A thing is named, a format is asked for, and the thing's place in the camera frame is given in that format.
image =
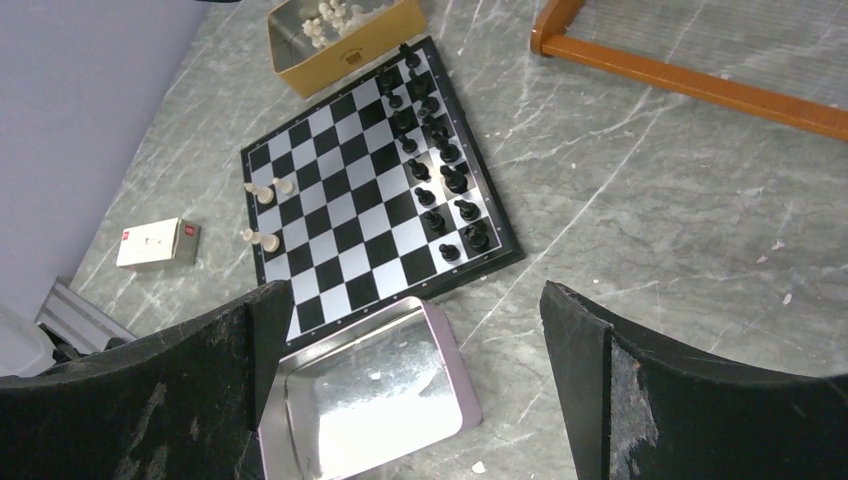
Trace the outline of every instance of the wooden frame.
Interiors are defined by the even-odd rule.
[[[724,80],[565,36],[584,0],[548,0],[536,18],[530,50],[623,75],[796,128],[848,141],[848,111]]]

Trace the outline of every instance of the box of chess pieces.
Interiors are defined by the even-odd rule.
[[[199,236],[200,227],[181,218],[127,228],[117,265],[137,272],[192,265]]]
[[[426,27],[418,0],[289,0],[268,15],[274,73],[308,98]]]

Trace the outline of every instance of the worn black material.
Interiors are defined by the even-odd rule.
[[[272,282],[41,376],[0,379],[0,476],[237,478],[292,306],[288,282]]]
[[[718,357],[551,282],[540,311],[580,480],[848,478],[848,375]]]

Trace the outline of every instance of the black pawn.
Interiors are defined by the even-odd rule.
[[[405,133],[398,135],[398,141],[400,142],[400,147],[405,153],[415,153],[418,151],[418,144],[415,140],[407,137]]]
[[[404,110],[400,110],[395,112],[392,115],[392,118],[395,119],[395,125],[401,130],[409,130],[409,127],[412,126],[412,123],[409,121],[409,116],[403,113]]]
[[[427,228],[433,230],[434,232],[438,232],[439,230],[445,228],[445,217],[439,215],[436,212],[424,212],[423,215],[424,221],[427,222]]]
[[[471,202],[460,199],[453,202],[453,204],[459,208],[459,216],[466,222],[470,222],[480,216],[480,207]]]
[[[445,186],[453,193],[465,193],[468,190],[468,179],[462,172],[458,172],[447,165],[442,165],[439,173],[445,177]]]
[[[412,173],[412,176],[418,180],[427,180],[430,178],[430,169],[427,168],[427,165],[424,165],[414,158],[410,158],[406,164],[409,166],[409,171]]]
[[[406,59],[406,66],[410,70],[414,70],[414,69],[418,68],[418,65],[421,65],[421,58],[418,57],[418,55],[416,55],[415,52],[413,52],[411,48],[409,48],[409,45],[407,45],[405,43],[401,43],[400,44],[400,53]]]
[[[474,225],[466,227],[463,235],[468,239],[468,246],[475,252],[484,252],[489,246],[489,237]]]
[[[424,190],[423,188],[418,187],[413,190],[413,192],[415,192],[415,196],[418,197],[418,203],[425,207],[427,205],[432,205],[433,202],[436,201],[436,196],[429,190]]]
[[[442,258],[449,262],[452,262],[459,258],[459,249],[454,247],[453,245],[443,243],[439,245],[439,252],[442,254]]]

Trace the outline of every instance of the gray marble surface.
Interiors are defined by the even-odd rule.
[[[271,72],[272,3],[211,8],[74,278],[139,335],[255,286],[238,236],[239,150],[318,100]],[[434,300],[451,318],[484,423],[361,478],[576,478],[538,314],[548,279],[734,360],[848,371],[848,144],[534,56],[541,2],[422,4],[528,256]],[[676,11],[664,21],[682,46],[668,43],[665,55],[685,59],[697,6]],[[774,51],[752,45],[751,55]],[[827,49],[807,52],[827,64]],[[800,93],[812,98],[809,88]],[[844,90],[829,92],[848,104]],[[115,267],[123,228],[174,216],[203,226],[193,268]],[[478,461],[485,474],[471,471]]]

